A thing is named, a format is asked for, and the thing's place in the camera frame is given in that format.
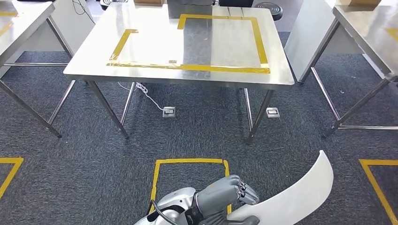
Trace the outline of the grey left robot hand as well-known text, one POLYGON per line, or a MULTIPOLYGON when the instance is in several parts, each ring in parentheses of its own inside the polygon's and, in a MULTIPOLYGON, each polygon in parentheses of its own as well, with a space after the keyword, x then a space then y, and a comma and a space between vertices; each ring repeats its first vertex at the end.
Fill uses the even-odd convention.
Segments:
POLYGON ((260 199, 253 188, 245 184, 237 175, 226 176, 208 185, 195 197, 196 207, 203 218, 199 224, 225 224, 227 220, 223 211, 236 201, 255 205, 260 202, 260 199))

